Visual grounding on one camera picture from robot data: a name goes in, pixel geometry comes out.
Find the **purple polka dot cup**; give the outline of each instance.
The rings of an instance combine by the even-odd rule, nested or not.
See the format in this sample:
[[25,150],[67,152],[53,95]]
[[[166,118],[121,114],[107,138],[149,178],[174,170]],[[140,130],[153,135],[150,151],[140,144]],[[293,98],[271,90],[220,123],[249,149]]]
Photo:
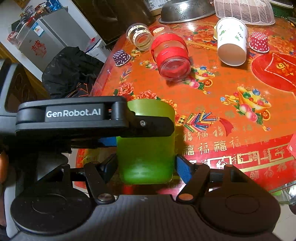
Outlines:
[[115,65],[117,67],[125,65],[127,62],[130,61],[131,56],[127,54],[123,49],[118,50],[113,54],[113,59],[115,61]]
[[267,36],[260,32],[252,33],[249,46],[259,53],[267,53],[269,51]]

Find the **black cloth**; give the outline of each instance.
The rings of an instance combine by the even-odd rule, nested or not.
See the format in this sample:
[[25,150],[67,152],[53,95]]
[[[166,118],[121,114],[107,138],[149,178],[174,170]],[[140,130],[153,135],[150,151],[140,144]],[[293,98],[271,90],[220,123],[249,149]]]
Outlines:
[[44,70],[42,83],[51,99],[85,96],[85,91],[87,95],[90,93],[103,65],[78,47],[65,47]]

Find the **mini fridge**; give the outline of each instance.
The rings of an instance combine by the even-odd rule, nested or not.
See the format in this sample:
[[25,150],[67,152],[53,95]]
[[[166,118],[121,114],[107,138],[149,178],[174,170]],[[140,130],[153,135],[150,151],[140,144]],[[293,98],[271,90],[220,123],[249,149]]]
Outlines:
[[86,51],[91,41],[67,8],[40,17],[30,28],[22,28],[16,38],[19,50],[42,72],[66,46]]

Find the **table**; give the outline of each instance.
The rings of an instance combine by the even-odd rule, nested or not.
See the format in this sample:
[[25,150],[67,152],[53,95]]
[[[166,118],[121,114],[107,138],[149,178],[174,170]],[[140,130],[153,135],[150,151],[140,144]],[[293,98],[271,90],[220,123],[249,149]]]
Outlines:
[[[287,150],[292,134],[296,133],[296,28],[280,18],[271,26],[249,25],[250,34],[259,31],[268,35],[270,51],[259,54],[248,48],[247,61],[239,67],[230,67],[217,56],[217,41],[213,39],[217,21],[212,15],[165,25],[183,35],[188,46],[192,72],[181,83],[167,83],[159,75],[151,53],[137,50],[122,36],[91,95],[167,102],[176,112],[176,153],[211,168],[222,169],[225,164],[233,164],[270,191],[296,179],[296,160]],[[156,21],[150,29],[160,26],[164,25]],[[122,67],[115,67],[112,54],[121,48],[132,59]],[[244,92],[260,96],[262,106],[250,104],[257,118],[244,114],[246,110],[240,106],[245,103],[242,102]],[[203,111],[212,112],[210,116],[219,117],[220,121],[214,121],[206,131],[194,132],[186,120],[191,114]],[[80,150],[77,155],[78,167],[82,165],[83,153]],[[177,175],[164,185],[139,187],[118,183],[117,178],[110,185],[123,194],[148,192],[175,196],[184,186]]]

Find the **stainless steel bowl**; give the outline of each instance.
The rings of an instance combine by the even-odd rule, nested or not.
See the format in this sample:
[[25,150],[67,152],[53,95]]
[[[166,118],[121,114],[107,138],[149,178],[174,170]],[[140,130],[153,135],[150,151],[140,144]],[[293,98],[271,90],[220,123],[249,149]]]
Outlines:
[[213,15],[215,8],[208,0],[170,0],[161,9],[160,23],[183,23]]

